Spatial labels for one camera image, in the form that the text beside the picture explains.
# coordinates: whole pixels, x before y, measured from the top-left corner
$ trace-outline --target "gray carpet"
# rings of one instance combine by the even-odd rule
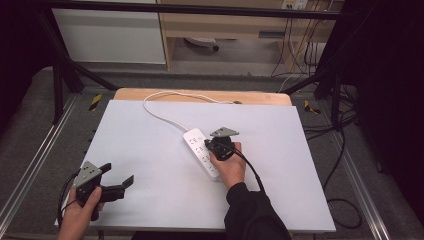
[[[107,80],[125,87],[171,88],[171,89],[210,89],[275,92],[285,78],[264,78],[249,76],[248,73],[218,77],[209,74],[185,75],[178,72],[150,74],[100,74]],[[95,86],[89,80],[88,86]],[[326,125],[322,114],[304,111],[304,100],[311,106],[320,105],[312,97],[314,87],[308,86],[301,93],[292,95],[292,101],[298,107],[303,125]],[[103,94],[96,111],[88,108],[95,91],[79,97],[75,109],[70,115],[54,147],[51,149],[41,171],[37,175],[18,212],[12,220],[7,233],[56,234],[53,226],[56,217],[56,205],[59,192],[66,178],[80,166],[84,151],[89,148],[91,139],[107,106],[107,100],[113,92]],[[0,139],[0,206],[4,206],[14,187],[25,172],[26,167],[47,135],[53,120],[52,77],[49,72],[40,72],[34,77],[33,84],[26,95],[21,109],[10,122],[8,130]],[[379,213],[393,239],[424,239],[424,229],[406,204],[390,175],[378,173],[373,155],[367,145],[361,128],[355,125],[345,130],[347,149],[352,155],[360,174],[369,188]],[[309,141],[309,147],[316,165],[318,176],[323,182],[335,163],[339,150],[331,134]],[[340,197],[360,207],[355,192],[340,165],[326,190],[328,198]],[[333,217],[345,224],[354,224],[357,216],[350,207],[334,204]],[[363,219],[359,229],[350,230],[336,225],[337,232],[319,235],[319,239],[373,239],[367,220]],[[106,232],[106,235],[128,236],[132,232]],[[298,239],[311,239],[310,234],[295,236]]]

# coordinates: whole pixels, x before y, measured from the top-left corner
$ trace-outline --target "hand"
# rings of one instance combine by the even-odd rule
[[[78,201],[75,201],[76,195],[76,188],[71,188],[67,203],[71,204],[65,209],[62,227],[60,228],[60,232],[57,237],[58,240],[82,239],[85,231],[87,230],[88,224],[90,223],[91,213],[94,208],[97,207],[100,211],[103,207],[103,204],[98,205],[102,195],[102,189],[100,187],[96,187],[96,189],[91,193],[84,207],[81,207]]]
[[[241,152],[241,143],[234,143],[237,150]],[[212,152],[209,152],[211,163],[221,173],[221,180],[225,186],[230,189],[236,183],[244,182],[244,174],[246,172],[246,162],[237,154],[233,154],[226,161],[218,161]]]

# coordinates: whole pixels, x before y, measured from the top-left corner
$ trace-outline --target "black jacket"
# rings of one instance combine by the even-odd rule
[[[238,183],[227,193],[230,209],[225,216],[228,240],[291,239],[286,226],[264,192],[249,192]]]

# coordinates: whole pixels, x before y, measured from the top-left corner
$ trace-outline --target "wall outlet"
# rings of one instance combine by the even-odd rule
[[[296,0],[284,0],[281,9],[293,10],[296,5]]]
[[[296,0],[293,9],[294,10],[305,10],[308,0]]]

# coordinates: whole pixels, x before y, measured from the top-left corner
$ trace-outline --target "power strip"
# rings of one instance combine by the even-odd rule
[[[284,0],[281,9],[305,10],[308,0]]]
[[[211,163],[209,150],[205,146],[205,135],[199,129],[194,128],[184,133],[183,138],[209,179],[214,182],[219,181],[219,171]]]

